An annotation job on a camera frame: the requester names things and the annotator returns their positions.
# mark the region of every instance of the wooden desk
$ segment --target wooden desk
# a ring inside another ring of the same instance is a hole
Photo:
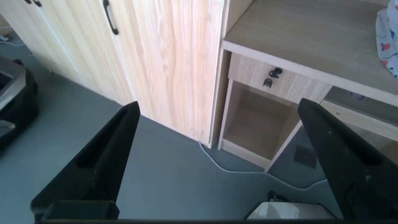
[[[383,8],[254,1],[223,41],[232,57],[219,148],[267,171],[301,127],[301,98],[320,103],[380,150],[398,141],[398,79],[377,56]],[[280,78],[263,86],[276,67]]]

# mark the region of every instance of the patterned fabric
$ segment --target patterned fabric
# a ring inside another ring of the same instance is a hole
[[[382,9],[376,19],[376,43],[379,58],[398,78],[398,6],[391,0],[387,9]]]

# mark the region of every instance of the white cable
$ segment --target white cable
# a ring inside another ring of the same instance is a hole
[[[218,163],[206,152],[206,150],[203,148],[203,146],[201,145],[201,143],[200,143],[199,141],[198,141],[198,143],[199,143],[199,146],[200,146],[200,148],[202,149],[202,151],[206,154],[206,156],[209,157],[210,160],[211,160],[218,168],[220,168],[222,171],[227,172],[227,173],[230,173],[230,174],[262,174],[262,175],[267,175],[267,176],[273,178],[274,180],[280,182],[281,184],[284,184],[284,185],[286,185],[286,186],[288,186],[288,187],[290,187],[290,188],[292,188],[292,189],[295,189],[295,190],[309,190],[310,188],[312,188],[312,187],[315,186],[315,185],[318,185],[318,184],[321,184],[321,183],[324,183],[324,182],[328,182],[328,180],[325,179],[325,180],[321,180],[321,181],[315,182],[315,183],[313,183],[313,184],[312,184],[311,186],[309,186],[309,187],[306,187],[306,188],[299,188],[299,187],[294,187],[294,186],[292,186],[292,185],[290,185],[290,184],[284,182],[283,180],[280,180],[280,179],[278,179],[278,178],[274,177],[273,175],[270,175],[270,174],[268,174],[268,173],[266,173],[266,172],[258,172],[258,171],[231,171],[231,170],[226,170],[226,169],[222,168],[220,165],[218,165]]]
[[[11,44],[14,47],[19,47],[19,46],[25,45],[23,42],[13,43],[13,42],[7,42],[7,41],[0,41],[0,44]]]

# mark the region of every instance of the wooden panel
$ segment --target wooden panel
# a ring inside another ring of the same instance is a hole
[[[253,0],[226,0],[223,13],[223,27],[221,29],[221,38],[224,39],[226,33],[235,25],[235,22],[242,16],[245,10],[250,6]],[[231,61],[231,52],[220,47],[218,54],[218,65],[216,74],[216,85],[213,97],[213,112],[211,115],[210,143],[211,148],[220,136],[221,123],[223,120],[224,103],[226,98],[226,89],[228,86],[228,70]]]
[[[246,87],[247,87],[247,89],[250,92],[255,93],[257,95],[263,96],[263,97],[268,98],[270,100],[274,100],[274,101],[276,101],[278,103],[282,103],[283,105],[286,105],[286,106],[296,106],[297,107],[296,103],[293,103],[293,102],[291,102],[289,100],[285,100],[285,99],[283,99],[281,97],[272,95],[270,93],[264,92],[262,90],[259,90],[257,88],[251,87],[251,86],[246,86]]]
[[[222,139],[221,140],[221,147],[234,154],[235,156],[239,156],[242,159],[245,159],[249,162],[252,162],[253,164],[262,167],[264,169],[266,169],[267,167],[269,167],[269,163],[270,160],[266,159],[260,155],[257,155],[256,153],[253,153],[251,151],[248,151],[247,149],[234,144],[233,142],[226,140],[226,139]]]
[[[274,69],[275,66],[268,63],[232,54],[229,78],[294,103],[299,103],[302,98],[321,102],[331,87],[288,70],[284,70],[279,78],[273,78],[271,88],[263,86],[264,80],[269,78],[269,72]]]
[[[45,17],[88,88],[122,105],[134,101],[102,1],[40,2]]]
[[[111,1],[142,114],[209,143],[221,1]]]
[[[0,12],[44,67],[85,85],[38,7],[25,1],[4,0]]]
[[[398,106],[398,79],[379,60],[375,44],[383,8],[345,0],[255,1],[223,47]]]
[[[272,156],[272,158],[274,158],[274,156],[278,153],[279,149],[286,142],[286,139],[292,134],[294,127],[296,127],[296,125],[299,123],[300,116],[297,113],[297,108],[298,105],[291,106],[289,116],[286,119],[284,128],[280,132],[279,141],[276,147],[277,150],[275,151],[275,154]]]
[[[221,149],[221,143],[224,137],[224,132],[229,129],[231,123],[234,122],[236,110],[238,109],[241,99],[244,97],[243,85],[229,80],[228,91],[226,94],[225,108],[224,108],[224,119],[221,125],[220,140],[218,141],[218,150]]]
[[[290,125],[293,125],[293,123],[289,122],[287,123],[287,127],[290,127]],[[303,123],[301,120],[294,126],[294,128],[291,130],[290,134],[287,136],[285,141],[283,142],[282,146],[278,148],[277,152],[275,153],[274,157],[272,158],[271,162],[268,164],[268,166],[265,169],[265,172],[268,172],[269,169],[274,165],[276,160],[279,158],[279,156],[282,154],[282,152],[286,149],[287,145],[290,143],[290,141],[293,139],[293,137],[296,135],[297,131],[301,128]]]
[[[355,95],[352,92],[335,86],[330,90],[325,99],[350,110],[398,126],[398,107],[396,106],[388,105],[372,98],[363,98],[360,95]]]
[[[230,121],[229,127],[224,129],[223,139],[271,160],[291,107],[247,90],[241,91],[244,91],[241,93],[244,98],[236,105],[236,111],[227,112],[225,119]]]
[[[10,24],[7,22],[7,20],[0,14],[0,35],[7,35],[13,31],[12,27]]]
[[[253,3],[253,0],[229,0],[228,18],[226,21],[225,34],[231,30],[236,21],[243,15],[248,7]]]
[[[383,122],[327,100],[322,101],[321,105],[343,122],[398,141],[398,127],[393,124]]]

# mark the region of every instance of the drawer lock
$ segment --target drawer lock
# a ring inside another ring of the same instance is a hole
[[[264,83],[263,83],[262,85],[271,88],[271,86],[272,86],[272,79],[266,78],[266,79],[264,80]]]
[[[281,68],[275,68],[274,70],[270,71],[268,74],[271,78],[279,78],[279,74],[281,74],[283,70]]]

